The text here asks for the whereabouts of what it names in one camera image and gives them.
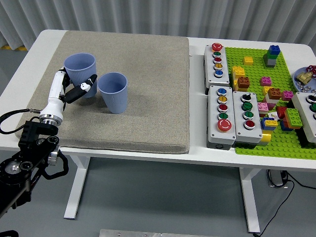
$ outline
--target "table leg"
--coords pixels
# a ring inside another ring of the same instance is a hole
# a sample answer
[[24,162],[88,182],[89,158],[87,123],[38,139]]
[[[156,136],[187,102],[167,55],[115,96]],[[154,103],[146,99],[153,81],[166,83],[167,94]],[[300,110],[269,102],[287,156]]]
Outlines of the table leg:
[[257,168],[239,168],[242,186],[243,202],[247,217],[248,231],[250,233],[260,233],[255,198],[253,195],[251,179],[260,171]]
[[81,192],[84,185],[85,175],[88,170],[90,157],[70,156],[78,166],[73,187],[70,192],[68,204],[66,207],[64,218],[75,219],[80,201]]

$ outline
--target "gray fabric mat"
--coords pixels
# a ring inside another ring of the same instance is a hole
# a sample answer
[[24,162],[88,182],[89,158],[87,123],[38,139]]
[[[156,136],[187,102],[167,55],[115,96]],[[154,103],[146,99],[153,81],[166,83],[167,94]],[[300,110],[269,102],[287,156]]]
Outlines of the gray fabric mat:
[[[189,152],[187,38],[68,31],[28,108],[45,108],[55,73],[67,56],[78,52],[96,57],[98,78],[108,72],[126,75],[128,105],[124,113],[111,114],[99,91],[92,98],[67,104],[58,132],[61,146],[169,154]],[[23,114],[19,126],[32,116]]]

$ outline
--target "white curtain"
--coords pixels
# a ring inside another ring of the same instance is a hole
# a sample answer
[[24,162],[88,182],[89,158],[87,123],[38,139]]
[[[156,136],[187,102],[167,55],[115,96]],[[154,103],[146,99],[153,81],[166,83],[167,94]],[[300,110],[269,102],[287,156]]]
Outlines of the white curtain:
[[302,43],[316,51],[315,0],[0,0],[0,46],[45,29]]

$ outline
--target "gray floor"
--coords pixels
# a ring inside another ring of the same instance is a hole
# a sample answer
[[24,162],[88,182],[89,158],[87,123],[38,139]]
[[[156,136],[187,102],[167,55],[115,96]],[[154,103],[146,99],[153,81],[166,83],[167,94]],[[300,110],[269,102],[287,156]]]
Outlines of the gray floor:
[[[6,71],[11,77],[23,59],[20,54],[0,50],[0,72]],[[2,152],[0,161],[11,155],[12,152]],[[32,201],[10,209],[0,219],[0,231],[14,229],[23,237],[98,237],[100,229],[252,236],[247,232],[237,168],[92,158],[77,218],[65,220],[76,173],[75,164],[69,160],[69,174],[51,181],[41,178]],[[59,171],[60,165],[49,167],[48,172]],[[316,186],[316,173],[291,174],[303,184]],[[290,188],[270,188],[265,171],[259,172],[253,184],[263,228]],[[316,236],[315,200],[316,190],[296,184],[263,237]]]

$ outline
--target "cup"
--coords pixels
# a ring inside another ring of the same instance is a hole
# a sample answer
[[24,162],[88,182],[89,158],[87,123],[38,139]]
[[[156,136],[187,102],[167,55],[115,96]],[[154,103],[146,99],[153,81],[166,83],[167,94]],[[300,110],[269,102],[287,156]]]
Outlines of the cup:
[[[76,53],[64,61],[64,67],[74,86],[80,85],[97,74],[95,57],[89,53]],[[97,93],[97,83],[95,82],[83,98],[90,98]]]
[[127,78],[121,73],[107,73],[98,80],[102,98],[113,114],[121,114],[127,107]]

